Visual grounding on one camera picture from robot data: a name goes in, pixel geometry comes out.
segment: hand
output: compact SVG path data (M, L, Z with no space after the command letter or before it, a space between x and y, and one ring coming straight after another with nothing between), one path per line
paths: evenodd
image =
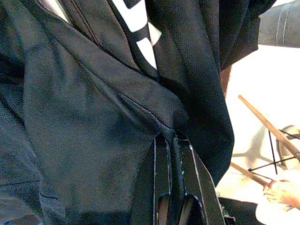
M263 188L264 196L273 203L300 206L299 188L288 180L272 181Z

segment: black jacket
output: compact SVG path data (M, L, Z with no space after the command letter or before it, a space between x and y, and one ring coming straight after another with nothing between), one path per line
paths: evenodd
M130 28L112 0L61 0L70 24L42 0L0 0L1 199L45 225L127 224L154 137L176 130L217 184L233 149L220 71L257 49L273 2L146 0L154 66L148 23Z

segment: wooden drumstick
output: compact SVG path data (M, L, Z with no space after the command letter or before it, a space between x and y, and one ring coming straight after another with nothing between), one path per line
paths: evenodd
M258 177L258 176L255 176L253 173L249 172L248 170L245 170L244 168L240 167L239 165L237 165L237 164L235 164L235 163L233 163L233 162L231 162L230 165L231 165L234 169L240 171L242 174L246 175L247 177L249 177L249 178L251 178L252 180L254 180L254 181L256 181L257 183L259 183L260 185L265 186L265 185L268 184L268 182L264 181L263 179L261 179L261 178Z
M242 95L239 99L254 113L263 125L300 161L300 151L273 124L255 109Z

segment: black metal stand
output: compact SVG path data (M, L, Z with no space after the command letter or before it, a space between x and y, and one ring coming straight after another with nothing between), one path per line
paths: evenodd
M284 134L287 134L287 135L289 135L289 136L292 136L292 137L294 137L294 138L300 140L300 138L296 137L295 135L289 134L288 132L285 132L285 131L283 131L283 130L280 130L280 131L281 131L282 133L284 133ZM287 160L290 160L290 159L295 158L295 157L290 157L290 158L286 158L286 159L283 159L283 160L280 160L280 161L275 161L275 155L274 155L274 149L273 149L273 144L272 144L271 133L270 133L270 131L268 131L268 132L269 132L270 144L271 144L271 149L272 149L273 162L272 162L272 163L268 163L268 164L266 164L266 165L262 165L262 166L256 167L256 168L254 168L254 169L249 168L248 171L250 171L250 172L252 172L252 171L254 171L254 170L257 170L257 169L261 169L261 168L266 167L266 166L269 166L269 165L274 165L274 167L275 167L275 173L277 174L277 173L278 173L278 172L277 172L277 163L281 163L281 162L284 162L284 161L287 161Z

